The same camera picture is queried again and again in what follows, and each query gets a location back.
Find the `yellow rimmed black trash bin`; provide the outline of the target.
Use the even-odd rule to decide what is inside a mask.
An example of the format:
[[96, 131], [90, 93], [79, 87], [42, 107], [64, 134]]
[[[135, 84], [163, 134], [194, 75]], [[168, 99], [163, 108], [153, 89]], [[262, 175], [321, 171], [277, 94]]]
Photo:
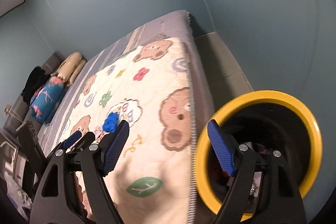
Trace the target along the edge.
[[[223, 172], [207, 134], [216, 120], [236, 140], [233, 176]], [[318, 176], [322, 136], [313, 113], [274, 90], [250, 92], [221, 107], [197, 145], [198, 193], [214, 223], [306, 223], [303, 198]]]

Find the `cream folded quilt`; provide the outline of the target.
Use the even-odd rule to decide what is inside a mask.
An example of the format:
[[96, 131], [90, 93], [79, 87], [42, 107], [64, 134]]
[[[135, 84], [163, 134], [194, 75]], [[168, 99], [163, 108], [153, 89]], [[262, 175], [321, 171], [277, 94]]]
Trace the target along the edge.
[[60, 78], [66, 86], [71, 86], [87, 63], [80, 52], [69, 55], [52, 74]]

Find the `grey padded headboard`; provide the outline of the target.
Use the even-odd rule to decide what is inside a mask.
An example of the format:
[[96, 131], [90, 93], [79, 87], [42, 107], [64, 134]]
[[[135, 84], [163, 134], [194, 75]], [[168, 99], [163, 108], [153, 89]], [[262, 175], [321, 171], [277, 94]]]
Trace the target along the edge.
[[[47, 59], [47, 61], [41, 66], [42, 69], [46, 71], [47, 74], [52, 74], [59, 65], [64, 61], [64, 57], [58, 53], [54, 52]], [[9, 108], [5, 124], [3, 126], [2, 132], [13, 140], [17, 139], [17, 129], [26, 121], [32, 122], [35, 131], [38, 133], [42, 127], [42, 124], [36, 121], [30, 114], [30, 105], [27, 105], [19, 94], [17, 100]]]

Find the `black clothing pile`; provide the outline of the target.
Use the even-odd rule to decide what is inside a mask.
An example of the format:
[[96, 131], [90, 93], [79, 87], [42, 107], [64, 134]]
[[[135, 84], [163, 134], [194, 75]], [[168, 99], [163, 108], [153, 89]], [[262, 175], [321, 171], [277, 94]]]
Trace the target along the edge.
[[25, 84], [25, 87], [23, 88], [21, 92], [21, 96], [23, 98], [23, 101], [30, 105], [31, 98], [34, 96], [36, 91], [40, 89], [49, 79], [50, 74], [47, 74], [44, 69], [41, 67], [35, 67]]

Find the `cream cartoon bear quilt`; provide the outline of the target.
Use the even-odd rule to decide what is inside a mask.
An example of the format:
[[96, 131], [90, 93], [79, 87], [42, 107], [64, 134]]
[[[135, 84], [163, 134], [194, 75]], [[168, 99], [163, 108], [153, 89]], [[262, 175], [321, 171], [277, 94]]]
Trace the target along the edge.
[[192, 85], [186, 48], [163, 36], [90, 72], [61, 118], [56, 140], [79, 130], [100, 142], [109, 114], [129, 124], [117, 164], [105, 178], [125, 223], [191, 223]]

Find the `blue foam net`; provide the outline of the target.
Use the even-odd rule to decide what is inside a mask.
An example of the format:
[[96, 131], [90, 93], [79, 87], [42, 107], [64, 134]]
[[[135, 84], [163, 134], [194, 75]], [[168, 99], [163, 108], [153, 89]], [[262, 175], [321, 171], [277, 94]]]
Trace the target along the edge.
[[107, 118], [104, 120], [102, 129], [105, 132], [113, 133], [116, 131], [118, 126], [118, 113], [109, 113]]

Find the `blue floral folded blanket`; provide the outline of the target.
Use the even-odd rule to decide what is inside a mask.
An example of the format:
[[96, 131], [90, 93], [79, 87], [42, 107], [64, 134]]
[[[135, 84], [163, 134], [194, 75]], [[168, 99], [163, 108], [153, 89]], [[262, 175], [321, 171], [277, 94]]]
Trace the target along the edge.
[[41, 124], [50, 123], [65, 92], [63, 80], [59, 77], [52, 76], [31, 99], [31, 116]]

